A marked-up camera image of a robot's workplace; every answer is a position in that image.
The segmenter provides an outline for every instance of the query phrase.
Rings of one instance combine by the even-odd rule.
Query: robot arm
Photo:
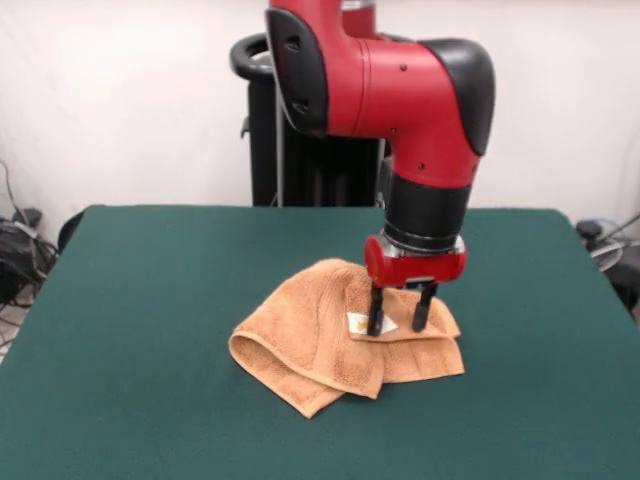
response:
[[[371,335],[384,287],[419,285],[414,329],[439,283],[466,261],[459,238],[495,98],[491,59],[474,42],[393,42],[344,31],[341,0],[272,0],[267,36],[285,112],[309,135],[385,138],[392,178],[385,225],[365,260]]]

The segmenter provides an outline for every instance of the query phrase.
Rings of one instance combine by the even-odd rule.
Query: white wall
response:
[[[50,236],[92,203],[250,203],[228,50],[263,29],[266,4],[0,0],[0,156]],[[379,25],[492,54],[474,205],[618,220],[640,207],[640,2],[379,0]]]

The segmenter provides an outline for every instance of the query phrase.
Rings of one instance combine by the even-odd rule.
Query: orange towel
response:
[[[366,270],[324,260],[280,285],[234,330],[233,358],[311,418],[344,393],[377,398],[383,383],[464,373],[448,308],[434,299],[427,328],[411,330],[416,292],[386,289],[383,334],[365,334]]]

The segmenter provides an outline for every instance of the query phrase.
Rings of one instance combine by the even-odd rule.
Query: white label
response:
[[[367,325],[369,325],[369,315],[364,313],[347,312],[347,322],[349,324],[349,331],[359,335],[367,334]],[[393,332],[398,329],[398,325],[386,315],[382,319],[382,333]]]

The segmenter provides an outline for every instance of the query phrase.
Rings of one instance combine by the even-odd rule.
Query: green table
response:
[[[92,208],[0,366],[6,479],[640,478],[640,335],[552,211],[471,211],[442,288],[467,373],[309,421],[233,327],[283,279],[359,261],[367,209]]]

